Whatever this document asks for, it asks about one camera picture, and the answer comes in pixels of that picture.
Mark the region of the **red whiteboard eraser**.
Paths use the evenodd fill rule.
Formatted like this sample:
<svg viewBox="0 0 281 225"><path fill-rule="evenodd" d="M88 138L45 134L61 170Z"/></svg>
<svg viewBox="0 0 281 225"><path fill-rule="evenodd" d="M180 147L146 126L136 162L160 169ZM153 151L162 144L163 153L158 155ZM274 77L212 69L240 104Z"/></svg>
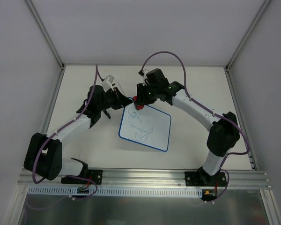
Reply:
<svg viewBox="0 0 281 225"><path fill-rule="evenodd" d="M134 96L133 97L133 103L134 103L134 106L135 106L136 110L142 110L144 108L144 105L137 105L136 100L137 100L137 97Z"/></svg>

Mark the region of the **blue framed whiteboard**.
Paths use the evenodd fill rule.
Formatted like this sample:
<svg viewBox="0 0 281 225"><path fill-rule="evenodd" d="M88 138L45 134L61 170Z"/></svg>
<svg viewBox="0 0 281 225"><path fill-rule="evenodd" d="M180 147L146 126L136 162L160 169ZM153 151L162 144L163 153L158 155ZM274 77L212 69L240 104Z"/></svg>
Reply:
<svg viewBox="0 0 281 225"><path fill-rule="evenodd" d="M137 110L134 104L124 107L119 125L120 138L162 152L170 143L172 117L149 105Z"/></svg>

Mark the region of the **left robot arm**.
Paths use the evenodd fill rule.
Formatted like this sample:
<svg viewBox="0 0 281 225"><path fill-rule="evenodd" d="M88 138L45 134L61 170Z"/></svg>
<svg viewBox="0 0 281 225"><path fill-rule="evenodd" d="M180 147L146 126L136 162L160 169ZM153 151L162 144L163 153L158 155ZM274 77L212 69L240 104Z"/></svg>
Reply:
<svg viewBox="0 0 281 225"><path fill-rule="evenodd" d="M38 175L42 180L65 176L84 183L90 177L88 164L76 158L64 158L64 148L79 134L91 129L102 113L109 118L108 109L122 109L132 102L118 88L105 91L101 85L91 86L87 98L70 121L55 131L32 136L23 167L32 172L33 182L39 183Z"/></svg>

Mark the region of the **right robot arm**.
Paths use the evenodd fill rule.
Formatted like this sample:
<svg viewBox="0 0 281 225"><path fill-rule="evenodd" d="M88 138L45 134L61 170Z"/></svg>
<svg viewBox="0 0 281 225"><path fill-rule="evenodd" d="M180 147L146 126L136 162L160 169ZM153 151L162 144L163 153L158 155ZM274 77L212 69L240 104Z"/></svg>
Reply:
<svg viewBox="0 0 281 225"><path fill-rule="evenodd" d="M240 139L236 115L228 112L216 116L202 103L191 98L184 85L177 81L169 82L159 68L147 73L139 71L139 75L143 82L137 84L136 96L133 97L137 110L161 100L186 112L209 132L207 138L209 153L194 178L206 186L212 185L217 179L224 157Z"/></svg>

